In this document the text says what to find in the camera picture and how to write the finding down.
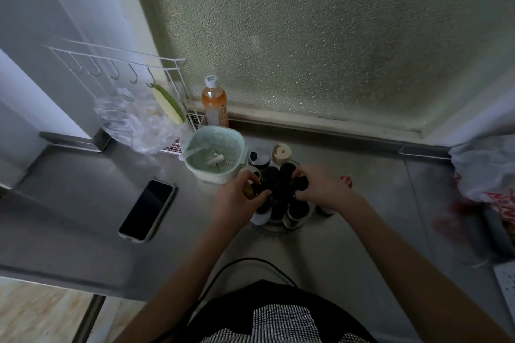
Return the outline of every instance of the wire rack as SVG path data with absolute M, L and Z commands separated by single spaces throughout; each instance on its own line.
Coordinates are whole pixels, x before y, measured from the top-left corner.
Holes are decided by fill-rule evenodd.
M 196 131 L 204 125 L 204 116 L 196 111 L 193 97 L 184 84 L 181 67 L 185 58 L 160 57 L 64 38 L 51 38 L 43 46 L 54 53 L 94 98 L 113 94 L 117 87 L 137 91 L 156 81 L 169 81 L 178 97 L 184 98 L 184 108 L 192 109 L 187 118 L 193 129 Z M 177 141 L 162 151 L 179 154 L 181 148 Z

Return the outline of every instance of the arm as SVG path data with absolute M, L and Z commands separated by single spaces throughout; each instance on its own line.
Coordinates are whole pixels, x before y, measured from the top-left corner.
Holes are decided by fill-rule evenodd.
M 302 166 L 310 182 L 297 198 L 336 210 L 351 226 L 397 301 L 425 342 L 510 342 L 499 327 L 454 283 L 413 249 L 343 182 L 321 168 Z
M 213 204 L 212 224 L 193 254 L 132 319 L 115 343 L 148 343 L 156 339 L 174 327 L 198 300 L 222 252 L 270 194 L 262 192 L 253 200 L 246 199 L 243 184 L 249 179 L 259 183 L 254 174 L 242 171 L 220 188 Z

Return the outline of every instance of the smartphone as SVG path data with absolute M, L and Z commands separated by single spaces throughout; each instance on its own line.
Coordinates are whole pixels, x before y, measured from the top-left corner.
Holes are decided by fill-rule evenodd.
M 149 241 L 177 190 L 176 184 L 151 180 L 139 196 L 118 234 L 135 243 Z

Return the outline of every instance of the phone screen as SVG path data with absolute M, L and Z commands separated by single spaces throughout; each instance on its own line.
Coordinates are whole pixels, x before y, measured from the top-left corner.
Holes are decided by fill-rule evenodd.
M 151 180 L 130 211 L 119 232 L 138 240 L 145 240 L 174 187 Z

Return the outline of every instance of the black cable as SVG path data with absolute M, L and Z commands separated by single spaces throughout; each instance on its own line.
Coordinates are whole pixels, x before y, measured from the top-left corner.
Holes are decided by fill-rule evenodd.
M 191 315 L 193 314 L 193 312 L 196 310 L 196 308 L 202 303 L 202 301 L 204 301 L 204 299 L 206 298 L 206 296 L 208 295 L 209 293 L 209 290 L 211 290 L 211 288 L 213 287 L 214 283 L 216 282 L 216 280 L 218 279 L 218 277 L 220 276 L 220 274 L 223 273 L 223 271 L 228 268 L 228 267 L 231 267 L 232 265 L 236 264 L 236 263 L 239 263 L 239 262 L 245 262 L 245 261 L 248 261 L 248 260 L 254 260 L 256 262 L 262 262 L 262 263 L 266 263 L 267 265 L 273 267 L 279 274 L 281 274 L 284 278 L 286 278 L 286 280 L 288 280 L 292 286 L 294 288 L 299 288 L 295 282 L 293 282 L 293 279 L 291 279 L 288 275 L 286 275 L 285 273 L 283 273 L 279 268 L 275 267 L 274 264 L 272 264 L 271 262 L 268 262 L 267 260 L 264 260 L 264 259 L 261 259 L 261 258 L 241 258 L 241 259 L 236 259 L 235 261 L 233 262 L 230 262 L 228 264 L 226 264 L 224 267 L 220 268 L 220 270 L 216 273 L 215 277 L 213 278 L 213 280 L 211 281 L 211 283 L 209 284 L 208 288 L 204 291 L 204 293 L 200 296 L 200 298 L 198 299 L 197 302 L 195 302 L 195 304 L 193 304 L 193 306 L 184 314 L 184 316 L 179 320 L 179 322 L 172 328 L 170 328 L 168 331 L 166 331 L 165 333 L 161 334 L 161 336 L 157 337 L 156 339 L 152 340 L 150 343 L 160 343 L 162 342 L 164 339 L 167 339 L 169 338 L 171 335 L 175 334 L 177 332 L 177 330 L 180 328 L 180 327 L 183 327 L 184 324 L 187 324 L 188 321 L 190 320 L 191 318 Z

